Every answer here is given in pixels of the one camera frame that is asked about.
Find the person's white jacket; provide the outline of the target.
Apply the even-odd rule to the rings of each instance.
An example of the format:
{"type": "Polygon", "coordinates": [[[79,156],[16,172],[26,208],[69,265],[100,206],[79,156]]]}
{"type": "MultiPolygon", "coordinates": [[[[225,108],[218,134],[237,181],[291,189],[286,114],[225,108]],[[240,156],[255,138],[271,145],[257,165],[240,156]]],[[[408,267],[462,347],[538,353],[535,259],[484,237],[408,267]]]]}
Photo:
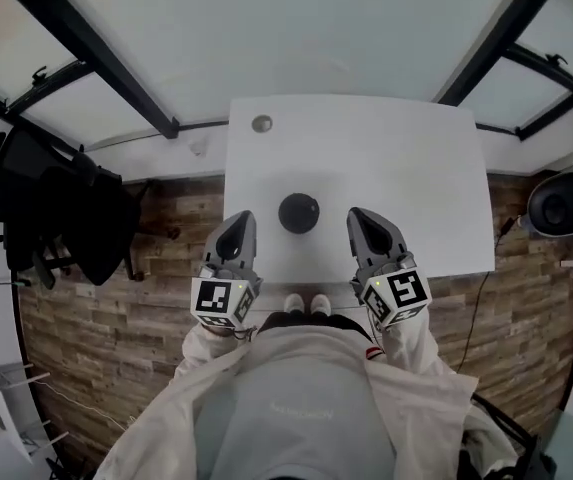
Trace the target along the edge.
{"type": "MultiPolygon", "coordinates": [[[[417,375],[374,362],[381,342],[371,344],[364,366],[396,452],[393,480],[483,478],[516,464],[508,438],[472,403],[475,378],[417,375]]],[[[97,479],[198,480],[195,418],[207,393],[240,363],[217,379],[171,379],[108,452],[97,479]]]]}

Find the black round speaker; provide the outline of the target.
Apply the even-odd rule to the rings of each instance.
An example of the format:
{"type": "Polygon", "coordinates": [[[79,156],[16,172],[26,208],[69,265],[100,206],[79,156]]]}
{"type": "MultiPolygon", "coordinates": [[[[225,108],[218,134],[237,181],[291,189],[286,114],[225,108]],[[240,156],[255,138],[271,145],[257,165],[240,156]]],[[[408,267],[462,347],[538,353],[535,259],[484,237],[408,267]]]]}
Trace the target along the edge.
{"type": "Polygon", "coordinates": [[[529,197],[527,217],[533,230],[543,236],[573,235],[573,172],[542,181],[529,197]]]}

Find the person's grey shirt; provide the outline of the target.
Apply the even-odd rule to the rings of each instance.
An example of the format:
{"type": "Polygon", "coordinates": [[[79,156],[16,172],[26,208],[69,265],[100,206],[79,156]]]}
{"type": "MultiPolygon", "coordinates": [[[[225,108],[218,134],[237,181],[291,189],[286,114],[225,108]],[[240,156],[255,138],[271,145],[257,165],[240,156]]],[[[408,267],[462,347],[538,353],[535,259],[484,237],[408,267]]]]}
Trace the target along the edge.
{"type": "Polygon", "coordinates": [[[262,332],[195,418],[198,480],[393,480],[396,452],[353,330],[262,332]]]}

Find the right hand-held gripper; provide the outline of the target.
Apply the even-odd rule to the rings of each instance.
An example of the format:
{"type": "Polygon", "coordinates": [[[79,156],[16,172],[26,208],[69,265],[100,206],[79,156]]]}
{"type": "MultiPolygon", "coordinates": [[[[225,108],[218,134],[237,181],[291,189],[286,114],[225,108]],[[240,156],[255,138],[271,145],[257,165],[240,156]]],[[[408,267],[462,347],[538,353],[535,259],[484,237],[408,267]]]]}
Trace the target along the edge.
{"type": "Polygon", "coordinates": [[[360,267],[350,281],[358,301],[381,329],[416,317],[432,296],[400,229],[380,214],[358,207],[349,210],[346,224],[351,254],[360,267]]]}

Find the person's right forearm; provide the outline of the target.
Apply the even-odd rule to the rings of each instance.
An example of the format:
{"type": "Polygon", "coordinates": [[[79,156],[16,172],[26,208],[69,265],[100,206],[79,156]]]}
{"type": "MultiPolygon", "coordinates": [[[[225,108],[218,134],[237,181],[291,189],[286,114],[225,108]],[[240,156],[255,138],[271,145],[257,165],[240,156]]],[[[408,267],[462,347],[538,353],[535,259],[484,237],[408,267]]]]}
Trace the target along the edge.
{"type": "Polygon", "coordinates": [[[381,334],[378,354],[370,360],[417,375],[454,374],[439,356],[429,324],[429,311],[423,309],[417,316],[386,328],[381,334]]]}

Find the black office chair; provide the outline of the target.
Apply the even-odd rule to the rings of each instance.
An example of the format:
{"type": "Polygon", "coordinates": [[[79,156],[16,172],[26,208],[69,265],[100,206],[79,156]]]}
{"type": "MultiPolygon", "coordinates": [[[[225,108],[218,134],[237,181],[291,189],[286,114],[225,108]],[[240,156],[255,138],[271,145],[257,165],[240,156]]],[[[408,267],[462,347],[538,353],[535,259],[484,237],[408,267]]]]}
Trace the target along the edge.
{"type": "Polygon", "coordinates": [[[73,265],[96,286],[119,266],[129,280],[143,281],[131,247],[136,235],[155,233],[141,223],[152,185],[132,194],[121,176],[82,151],[66,157],[19,127],[0,132],[0,244],[8,268],[34,269],[47,289],[56,270],[69,274],[73,265]]]}

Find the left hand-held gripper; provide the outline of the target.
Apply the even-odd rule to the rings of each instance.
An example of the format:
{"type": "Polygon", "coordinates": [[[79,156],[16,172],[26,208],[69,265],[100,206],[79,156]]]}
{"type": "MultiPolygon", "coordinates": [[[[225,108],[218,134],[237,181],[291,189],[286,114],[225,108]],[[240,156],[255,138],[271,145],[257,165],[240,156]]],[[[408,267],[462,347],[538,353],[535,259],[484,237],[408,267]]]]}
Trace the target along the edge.
{"type": "Polygon", "coordinates": [[[203,263],[191,280],[190,313],[207,327],[244,330],[263,279],[252,269],[257,225],[250,210],[225,219],[206,240],[203,263]],[[232,263],[235,266],[224,266],[232,263]]]}

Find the person's black trousers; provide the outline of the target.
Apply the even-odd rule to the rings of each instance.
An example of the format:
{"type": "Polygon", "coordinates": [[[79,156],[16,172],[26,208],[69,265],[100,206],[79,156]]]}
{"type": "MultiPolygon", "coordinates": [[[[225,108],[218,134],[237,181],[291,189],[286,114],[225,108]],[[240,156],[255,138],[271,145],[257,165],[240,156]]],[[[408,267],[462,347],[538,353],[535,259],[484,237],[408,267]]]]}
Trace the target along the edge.
{"type": "Polygon", "coordinates": [[[343,315],[327,315],[321,312],[304,313],[302,311],[282,311],[272,313],[259,329],[259,333],[273,328],[288,328],[295,326],[321,326],[345,331],[355,331],[365,337],[368,341],[373,342],[363,327],[354,320],[343,315]]]}

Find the black round lid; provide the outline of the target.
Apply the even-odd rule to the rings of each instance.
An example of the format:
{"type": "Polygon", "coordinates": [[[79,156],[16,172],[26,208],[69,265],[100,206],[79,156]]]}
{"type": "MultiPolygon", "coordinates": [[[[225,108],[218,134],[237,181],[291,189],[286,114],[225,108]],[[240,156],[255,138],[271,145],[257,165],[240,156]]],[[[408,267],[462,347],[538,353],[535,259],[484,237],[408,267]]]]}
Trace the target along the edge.
{"type": "Polygon", "coordinates": [[[320,215],[318,202],[304,193],[292,193],[282,200],[278,209],[280,224],[315,223],[320,215]]]}

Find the black chair frame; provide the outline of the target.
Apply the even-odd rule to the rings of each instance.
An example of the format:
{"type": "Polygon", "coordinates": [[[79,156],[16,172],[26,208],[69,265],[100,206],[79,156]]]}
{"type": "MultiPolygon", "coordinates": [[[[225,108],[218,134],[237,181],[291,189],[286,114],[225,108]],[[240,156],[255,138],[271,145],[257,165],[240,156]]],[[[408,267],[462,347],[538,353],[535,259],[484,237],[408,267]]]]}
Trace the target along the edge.
{"type": "Polygon", "coordinates": [[[547,464],[550,460],[542,456],[541,439],[531,435],[516,421],[498,409],[488,400],[474,393],[471,400],[480,406],[499,427],[499,429],[513,441],[522,446],[524,453],[517,459],[516,465],[508,467],[506,475],[492,473],[492,480],[508,478],[508,480],[548,480],[547,464]]]}

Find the person's left forearm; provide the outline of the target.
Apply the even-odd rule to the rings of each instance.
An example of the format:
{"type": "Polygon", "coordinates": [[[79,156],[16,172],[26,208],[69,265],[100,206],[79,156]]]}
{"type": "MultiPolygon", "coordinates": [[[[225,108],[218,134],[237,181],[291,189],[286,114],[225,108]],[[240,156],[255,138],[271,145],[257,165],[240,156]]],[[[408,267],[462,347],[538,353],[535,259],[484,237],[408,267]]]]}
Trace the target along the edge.
{"type": "Polygon", "coordinates": [[[230,329],[198,323],[182,343],[183,358],[175,369],[172,382],[217,379],[230,369],[236,370],[250,348],[248,339],[239,340],[230,329]]]}

